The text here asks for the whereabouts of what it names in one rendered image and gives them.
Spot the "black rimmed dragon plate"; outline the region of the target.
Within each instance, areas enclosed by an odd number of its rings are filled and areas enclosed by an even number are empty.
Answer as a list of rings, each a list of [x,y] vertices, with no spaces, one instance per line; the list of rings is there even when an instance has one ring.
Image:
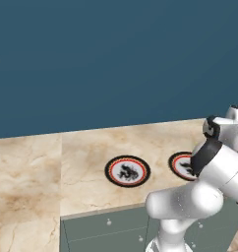
[[[146,183],[151,175],[147,162],[135,156],[118,156],[111,159],[104,168],[106,178],[113,184],[134,188]]]
[[[191,154],[191,152],[177,152],[168,159],[171,171],[186,181],[194,181],[197,178],[192,172]]]

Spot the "grey-green drawer front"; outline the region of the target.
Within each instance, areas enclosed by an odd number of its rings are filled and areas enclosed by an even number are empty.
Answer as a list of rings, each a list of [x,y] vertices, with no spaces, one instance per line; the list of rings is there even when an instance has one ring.
[[[60,234],[68,241],[116,233],[148,224],[148,214],[144,207],[108,209],[62,217]]]
[[[70,252],[144,252],[147,228],[135,228],[69,243]]]

